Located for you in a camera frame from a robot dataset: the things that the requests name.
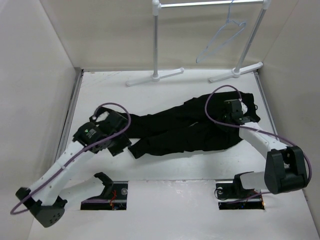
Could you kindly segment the white clothes rack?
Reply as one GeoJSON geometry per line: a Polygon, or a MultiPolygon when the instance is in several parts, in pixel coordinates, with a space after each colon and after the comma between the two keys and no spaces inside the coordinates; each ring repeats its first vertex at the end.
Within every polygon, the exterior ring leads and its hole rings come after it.
{"type": "Polygon", "coordinates": [[[271,1],[270,0],[215,0],[215,1],[198,1],[198,2],[184,2],[184,3],[165,3],[162,4],[158,0],[152,1],[152,16],[153,16],[153,73],[150,77],[145,77],[141,79],[136,80],[128,80],[126,82],[126,86],[133,87],[142,85],[145,83],[151,83],[151,82],[159,82],[162,79],[174,77],[177,75],[181,75],[184,73],[184,68],[177,68],[173,70],[165,70],[164,72],[159,72],[159,64],[158,64],[158,58],[159,58],[159,51],[158,51],[158,35],[159,35],[159,12],[161,9],[173,9],[173,8],[192,8],[192,7],[205,7],[205,6],[228,6],[228,12],[225,24],[216,32],[216,34],[213,36],[213,38],[210,40],[209,44],[206,46],[206,48],[198,55],[196,58],[196,62],[200,63],[210,55],[213,55],[215,52],[217,52],[219,49],[224,47],[226,44],[228,44],[230,41],[232,41],[236,36],[238,36],[246,27],[245,22],[237,22],[235,20],[230,19],[230,13],[231,13],[231,5],[245,5],[245,4],[261,4],[261,10],[258,14],[258,17],[256,19],[256,22],[254,24],[254,27],[249,35],[249,38],[247,40],[247,43],[242,51],[242,54],[234,68],[231,70],[228,70],[224,74],[220,74],[214,77],[210,77],[208,79],[211,83],[216,83],[220,81],[224,81],[231,78],[239,78],[240,76],[253,72],[255,70],[260,69],[263,66],[263,63],[260,61],[258,63],[243,67],[244,60],[249,52],[249,49],[253,43],[253,40],[258,32],[258,29],[261,25],[261,22],[265,16],[265,13],[270,7],[271,1]],[[217,49],[212,51],[211,53],[208,53],[208,49],[213,43],[213,41],[218,37],[218,34],[230,23],[234,23],[241,27],[241,29],[234,34],[231,38],[227,39],[224,43],[222,43],[221,46],[219,46],[217,49]]]}

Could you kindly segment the black trousers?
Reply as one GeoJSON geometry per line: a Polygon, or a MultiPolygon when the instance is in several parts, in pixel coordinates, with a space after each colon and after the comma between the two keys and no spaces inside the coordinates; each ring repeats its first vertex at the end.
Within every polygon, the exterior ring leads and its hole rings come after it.
{"type": "Polygon", "coordinates": [[[131,124],[125,133],[128,138],[138,141],[129,147],[129,151],[138,159],[145,154],[164,156],[229,149],[242,141],[238,129],[225,131],[209,118],[220,121],[224,102],[238,97],[247,107],[245,116],[260,121],[252,93],[229,91],[215,93],[212,97],[205,94],[155,114],[131,114],[131,124]]]}

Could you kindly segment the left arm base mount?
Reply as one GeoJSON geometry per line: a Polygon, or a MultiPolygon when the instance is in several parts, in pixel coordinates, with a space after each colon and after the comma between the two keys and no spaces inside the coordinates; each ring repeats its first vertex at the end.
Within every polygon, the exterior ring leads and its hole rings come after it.
{"type": "Polygon", "coordinates": [[[82,211],[125,211],[129,191],[128,181],[113,181],[105,173],[94,175],[100,180],[103,189],[99,195],[92,196],[81,202],[82,211]]]}

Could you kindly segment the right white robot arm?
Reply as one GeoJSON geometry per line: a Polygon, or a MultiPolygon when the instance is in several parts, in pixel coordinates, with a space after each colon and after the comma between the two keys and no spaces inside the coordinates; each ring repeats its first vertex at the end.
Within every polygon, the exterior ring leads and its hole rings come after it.
{"type": "Polygon", "coordinates": [[[235,175],[238,182],[232,185],[232,192],[238,198],[245,197],[250,189],[268,190],[272,194],[287,193],[308,185],[307,169],[303,151],[294,145],[286,145],[263,133],[259,124],[243,113],[239,99],[226,100],[222,122],[239,128],[239,137],[247,141],[265,159],[261,172],[244,172],[235,175]]]}

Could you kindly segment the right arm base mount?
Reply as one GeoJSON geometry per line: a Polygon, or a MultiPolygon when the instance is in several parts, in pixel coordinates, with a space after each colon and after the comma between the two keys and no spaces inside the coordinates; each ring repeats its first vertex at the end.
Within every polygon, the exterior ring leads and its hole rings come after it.
{"type": "Polygon", "coordinates": [[[214,195],[219,210],[264,210],[260,190],[245,189],[233,181],[217,181],[214,195]]]}

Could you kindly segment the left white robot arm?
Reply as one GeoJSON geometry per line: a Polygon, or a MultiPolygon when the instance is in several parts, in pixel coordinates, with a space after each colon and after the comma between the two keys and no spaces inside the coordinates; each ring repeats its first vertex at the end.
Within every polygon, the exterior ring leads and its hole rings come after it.
{"type": "Polygon", "coordinates": [[[65,208],[76,201],[92,197],[108,199],[114,182],[103,172],[88,180],[66,187],[80,168],[97,153],[108,150],[114,157],[131,145],[125,132],[131,123],[129,114],[114,110],[104,120],[98,121],[98,113],[78,128],[64,153],[49,170],[29,187],[21,187],[16,197],[33,217],[44,227],[57,223],[65,208]]]}

